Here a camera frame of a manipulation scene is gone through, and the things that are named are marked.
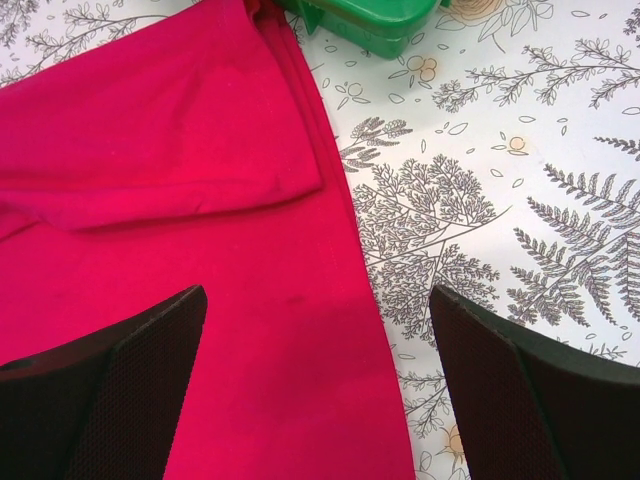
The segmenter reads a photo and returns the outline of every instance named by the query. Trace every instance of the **pink garment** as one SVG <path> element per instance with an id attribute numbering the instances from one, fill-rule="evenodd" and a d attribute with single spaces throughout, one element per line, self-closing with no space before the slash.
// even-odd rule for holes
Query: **pink garment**
<path id="1" fill-rule="evenodd" d="M 413 479 L 331 129 L 259 3 L 203 0 L 0 90 L 0 363 L 202 284 L 166 479 Z"/>

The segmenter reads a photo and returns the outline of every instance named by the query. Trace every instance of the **fern print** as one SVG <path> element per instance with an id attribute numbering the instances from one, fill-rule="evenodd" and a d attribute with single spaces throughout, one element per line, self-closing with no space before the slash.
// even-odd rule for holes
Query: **fern print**
<path id="1" fill-rule="evenodd" d="M 640 85 L 640 68 L 629 63 L 631 51 L 618 45 L 615 52 L 611 52 L 609 44 L 609 40 L 577 40 L 576 53 L 564 60 L 554 55 L 552 47 L 525 46 L 523 54 L 529 56 L 529 63 L 536 65 L 534 70 L 514 70 L 509 74 L 504 67 L 491 66 L 480 71 L 474 68 L 466 71 L 473 86 L 463 87 L 458 80 L 453 80 L 442 84 L 432 98 L 438 108 L 455 113 L 478 100 L 480 92 L 491 94 L 496 91 L 493 101 L 502 107 L 516 103 L 526 88 L 535 85 L 536 78 L 544 77 L 544 85 L 534 89 L 536 100 L 553 105 L 563 87 L 604 74 L 616 74 L 615 78 L 605 78 L 598 88 L 591 89 L 589 107 L 597 109 L 602 101 L 610 101 L 616 92 Z"/>
<path id="2" fill-rule="evenodd" d="M 122 6 L 117 1 L 114 5 Z M 41 54 L 40 60 L 34 65 L 29 65 L 26 71 L 16 67 L 0 73 L 0 87 L 36 74 L 49 65 L 69 60 L 87 51 L 91 46 L 103 45 L 122 38 L 139 28 L 140 21 L 157 21 L 166 18 L 165 15 L 138 15 L 113 19 L 109 5 L 96 4 L 95 9 L 92 9 L 87 2 L 66 10 L 63 16 L 67 24 L 65 35 L 54 37 L 45 29 L 35 35 L 27 36 L 27 45 Z"/>
<path id="3" fill-rule="evenodd" d="M 588 294 L 602 316 L 615 324 L 609 300 L 615 286 L 631 316 L 640 320 L 640 190 L 631 194 L 636 180 L 614 190 L 615 174 L 600 182 L 597 173 L 587 179 L 584 173 L 567 175 L 550 164 L 544 170 L 551 182 L 582 200 L 589 211 L 581 215 L 529 198 L 530 208 L 561 240 L 549 245 L 515 229 L 539 269 L 511 267 L 524 289 L 507 290 L 514 301 L 509 318 L 520 324 L 543 318 L 557 325 L 566 315 L 589 326 L 584 317 Z"/>
<path id="4" fill-rule="evenodd" d="M 361 168 L 371 168 L 371 163 L 380 156 L 378 147 L 393 147 L 400 142 L 394 140 L 408 133 L 413 132 L 407 128 L 404 120 L 393 120 L 386 122 L 380 117 L 369 117 L 359 123 L 351 132 L 351 145 L 340 150 L 340 158 L 344 170 L 355 173 Z"/>
<path id="5" fill-rule="evenodd" d="M 357 186 L 354 206 L 382 316 L 402 325 L 406 338 L 435 346 L 428 308 L 434 283 L 493 309 L 498 272 L 454 240 L 506 210 L 497 215 L 473 173 L 443 155 L 429 164 L 407 160 L 398 172 L 387 164 L 371 170 L 376 186 Z"/>
<path id="6" fill-rule="evenodd" d="M 628 155 L 634 155 L 636 158 L 636 162 L 640 162 L 640 140 L 636 142 L 635 140 L 622 140 L 618 138 L 608 138 L 608 137 L 593 137 L 594 140 L 602 143 L 608 143 L 609 145 L 613 145 L 615 148 L 620 148 L 623 152 Z"/>

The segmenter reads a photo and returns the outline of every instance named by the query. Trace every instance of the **green box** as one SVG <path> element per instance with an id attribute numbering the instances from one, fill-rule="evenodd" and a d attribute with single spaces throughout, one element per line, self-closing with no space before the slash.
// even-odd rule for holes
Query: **green box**
<path id="1" fill-rule="evenodd" d="M 304 20 L 307 32 L 324 27 L 383 58 L 395 58 L 438 5 L 450 0 L 276 0 Z"/>

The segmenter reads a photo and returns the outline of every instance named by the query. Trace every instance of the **white tablecloth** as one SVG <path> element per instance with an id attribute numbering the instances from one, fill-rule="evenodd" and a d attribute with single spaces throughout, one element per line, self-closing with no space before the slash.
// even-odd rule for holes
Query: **white tablecloth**
<path id="1" fill-rule="evenodd" d="M 0 0 L 0 86 L 190 5 Z M 640 5 L 453 0 L 393 61 L 291 25 L 352 188 L 416 475 L 467 479 L 429 322 L 434 283 L 640 363 Z"/>

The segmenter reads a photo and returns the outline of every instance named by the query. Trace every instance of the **flower illustration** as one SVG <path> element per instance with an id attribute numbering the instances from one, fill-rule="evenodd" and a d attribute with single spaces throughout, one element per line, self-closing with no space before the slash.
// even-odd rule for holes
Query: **flower illustration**
<path id="1" fill-rule="evenodd" d="M 502 138 L 503 142 L 507 142 L 507 136 L 500 132 L 500 138 Z M 522 137 L 511 137 L 507 143 L 494 145 L 491 147 L 492 150 L 506 150 L 510 155 L 515 155 L 518 157 L 524 157 L 529 155 L 525 151 L 525 147 L 527 146 L 527 142 Z"/>
<path id="2" fill-rule="evenodd" d="M 548 20 L 553 16 L 553 5 L 547 0 L 451 0 L 442 11 L 444 15 L 438 20 L 437 29 L 478 27 L 478 42 L 491 38 L 504 53 L 496 40 L 499 31 L 510 30 L 513 37 L 529 24 L 536 31 L 539 19 Z"/>
<path id="3" fill-rule="evenodd" d="M 398 61 L 405 68 L 389 75 L 390 79 L 409 75 L 409 88 L 413 87 L 417 80 L 421 87 L 431 89 L 429 82 L 436 78 L 436 67 L 438 66 L 435 59 L 414 55 L 406 63 L 402 57 L 398 57 Z"/>
<path id="4" fill-rule="evenodd" d="M 451 427 L 451 430 L 447 432 L 447 444 L 440 452 L 438 452 L 438 455 L 441 453 L 450 453 L 453 455 L 453 466 L 451 467 L 452 472 L 455 471 L 458 461 L 461 465 L 464 463 L 464 449 L 462 448 L 462 439 L 460 438 L 460 432 L 458 431 L 458 424 L 455 424 Z"/>
<path id="5" fill-rule="evenodd" d="M 505 0 L 451 0 L 449 7 L 442 7 L 442 11 L 458 22 L 474 27 L 505 7 Z"/>
<path id="6" fill-rule="evenodd" d="M 336 90 L 345 96 L 340 101 L 338 105 L 338 110 L 344 107 L 349 100 L 352 100 L 356 103 L 371 103 L 371 100 L 367 100 L 366 98 L 362 98 L 361 95 L 364 92 L 364 88 L 359 83 L 349 83 L 344 82 L 343 85 L 336 85 Z"/>

